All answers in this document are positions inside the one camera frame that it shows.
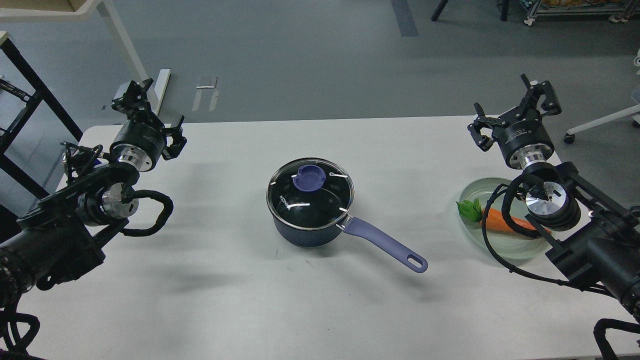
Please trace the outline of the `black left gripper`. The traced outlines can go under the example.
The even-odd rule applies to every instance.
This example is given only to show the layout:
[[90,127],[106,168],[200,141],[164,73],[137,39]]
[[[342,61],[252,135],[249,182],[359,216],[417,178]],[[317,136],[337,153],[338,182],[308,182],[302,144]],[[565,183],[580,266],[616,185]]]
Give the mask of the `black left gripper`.
[[116,161],[128,163],[140,173],[153,170],[161,155],[166,161],[177,158],[187,144],[182,128],[185,116],[163,127],[153,112],[147,98],[153,82],[148,78],[140,83],[134,80],[123,83],[110,103],[110,107],[126,115],[128,121],[119,130],[109,152]]

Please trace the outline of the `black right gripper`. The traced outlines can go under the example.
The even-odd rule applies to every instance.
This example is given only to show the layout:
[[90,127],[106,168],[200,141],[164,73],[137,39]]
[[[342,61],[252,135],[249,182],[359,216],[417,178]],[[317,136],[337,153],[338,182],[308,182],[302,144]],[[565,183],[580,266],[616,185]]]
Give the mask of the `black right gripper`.
[[[480,103],[473,103],[476,116],[467,126],[474,144],[482,152],[488,152],[497,142],[505,164],[511,169],[525,169],[524,158],[528,153],[537,153],[544,161],[553,155],[553,142],[541,120],[562,112],[551,82],[530,81],[526,74],[520,77],[526,92],[518,105],[499,117],[491,117],[485,114]],[[502,121],[508,126],[501,127]]]

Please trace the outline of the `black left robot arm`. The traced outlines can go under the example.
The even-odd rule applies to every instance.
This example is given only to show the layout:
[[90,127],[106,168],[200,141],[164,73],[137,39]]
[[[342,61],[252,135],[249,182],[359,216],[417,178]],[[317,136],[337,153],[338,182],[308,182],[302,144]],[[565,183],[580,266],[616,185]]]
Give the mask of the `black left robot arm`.
[[180,117],[166,126],[153,111],[153,79],[122,84],[111,102],[126,122],[109,149],[63,142],[66,187],[38,201],[17,220],[21,231],[1,242],[3,360],[30,360],[28,346],[41,328],[38,317],[18,312],[32,288],[41,291],[78,280],[105,260],[116,235],[148,237],[167,223],[174,203],[156,190],[134,189],[141,173],[160,158],[177,158],[186,145]]

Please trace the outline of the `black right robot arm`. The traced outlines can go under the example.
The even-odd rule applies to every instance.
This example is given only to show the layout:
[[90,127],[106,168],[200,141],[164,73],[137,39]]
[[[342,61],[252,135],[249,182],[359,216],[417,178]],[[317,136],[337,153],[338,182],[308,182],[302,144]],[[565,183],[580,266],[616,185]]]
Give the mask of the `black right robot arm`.
[[[490,255],[509,272],[615,298],[634,322],[603,318],[593,335],[604,360],[617,354],[607,330],[639,333],[640,265],[639,207],[624,208],[579,175],[573,162],[550,163],[554,144],[543,125],[546,116],[562,112],[551,82],[532,82],[521,75],[526,92],[514,108],[489,116],[474,104],[468,125],[474,144],[487,152],[498,145],[506,166],[521,171],[508,184],[499,184],[480,210],[480,228]],[[508,230],[544,239],[546,257],[564,279],[525,271],[499,255],[490,244],[487,223],[491,206],[502,198],[499,217]]]

